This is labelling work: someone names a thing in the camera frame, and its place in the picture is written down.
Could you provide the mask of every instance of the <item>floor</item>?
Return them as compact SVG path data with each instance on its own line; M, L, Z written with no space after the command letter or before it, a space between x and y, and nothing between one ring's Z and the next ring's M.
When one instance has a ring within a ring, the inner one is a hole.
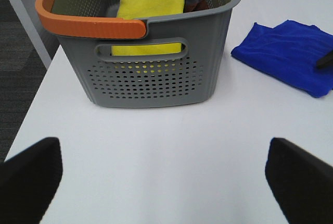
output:
M22 124L46 69L8 0L0 0L0 162Z

